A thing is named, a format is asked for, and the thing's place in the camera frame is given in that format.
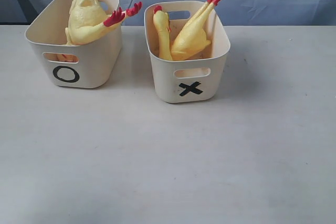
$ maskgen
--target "yellow rubber chicken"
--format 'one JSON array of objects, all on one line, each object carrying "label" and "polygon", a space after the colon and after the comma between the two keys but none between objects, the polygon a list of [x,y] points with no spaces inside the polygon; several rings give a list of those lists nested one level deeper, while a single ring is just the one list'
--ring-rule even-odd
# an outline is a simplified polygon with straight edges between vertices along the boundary
[{"label": "yellow rubber chicken", "polygon": [[[98,0],[73,0],[69,10],[68,27],[65,28],[66,45],[84,45],[93,42],[116,29],[126,18],[139,12],[142,3],[125,11],[119,7],[108,16]],[[73,55],[58,54],[58,60],[76,62]]]},{"label": "yellow rubber chicken", "polygon": [[220,0],[207,0],[188,20],[175,40],[170,42],[170,21],[168,13],[160,5],[154,8],[153,23],[159,36],[159,58],[164,60],[186,60],[211,44],[207,40],[203,25],[210,12]]}]

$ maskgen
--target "o symbol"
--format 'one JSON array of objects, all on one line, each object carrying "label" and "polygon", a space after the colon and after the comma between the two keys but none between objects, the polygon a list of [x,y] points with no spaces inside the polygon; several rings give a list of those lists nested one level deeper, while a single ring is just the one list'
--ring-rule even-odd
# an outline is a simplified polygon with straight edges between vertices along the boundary
[{"label": "o symbol", "polygon": [[[66,69],[70,69],[74,74],[75,74],[75,77],[72,79],[72,80],[65,80],[63,78],[61,78],[60,76],[58,76],[58,71],[62,68],[66,68]],[[63,82],[69,82],[69,83],[74,83],[74,82],[77,82],[79,80],[79,74],[77,73],[77,71],[71,67],[67,67],[67,66],[58,66],[58,67],[55,67],[54,70],[52,71],[52,73],[54,74],[55,78],[60,80],[60,81],[63,81]]]}]

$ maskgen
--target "red comb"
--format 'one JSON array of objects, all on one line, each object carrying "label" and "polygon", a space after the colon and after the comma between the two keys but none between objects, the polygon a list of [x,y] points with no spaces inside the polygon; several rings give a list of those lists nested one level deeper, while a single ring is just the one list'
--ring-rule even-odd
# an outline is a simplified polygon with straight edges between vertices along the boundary
[{"label": "red comb", "polygon": [[154,8],[154,14],[159,11],[159,10],[162,10],[162,6],[161,5],[158,5]]}]

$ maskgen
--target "rubber chicken head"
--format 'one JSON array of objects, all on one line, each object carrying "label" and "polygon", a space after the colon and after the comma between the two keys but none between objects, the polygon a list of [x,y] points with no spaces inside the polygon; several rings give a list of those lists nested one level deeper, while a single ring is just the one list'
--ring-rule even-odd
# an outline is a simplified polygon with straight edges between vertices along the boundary
[{"label": "rubber chicken head", "polygon": [[158,32],[160,31],[168,31],[169,33],[171,32],[169,15],[168,13],[162,11],[161,5],[158,5],[154,8],[153,22]]}]

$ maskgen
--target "x symbol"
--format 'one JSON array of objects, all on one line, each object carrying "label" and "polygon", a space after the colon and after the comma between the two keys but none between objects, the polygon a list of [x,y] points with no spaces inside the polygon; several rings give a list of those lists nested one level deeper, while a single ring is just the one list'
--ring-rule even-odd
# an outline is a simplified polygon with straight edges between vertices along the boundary
[{"label": "x symbol", "polygon": [[200,85],[200,83],[198,81],[195,81],[193,84],[191,84],[190,86],[184,83],[181,83],[179,86],[181,88],[184,88],[185,90],[180,94],[180,96],[185,96],[186,94],[188,94],[189,92],[193,92],[195,94],[201,94],[203,93],[202,90],[197,89],[196,87]]}]

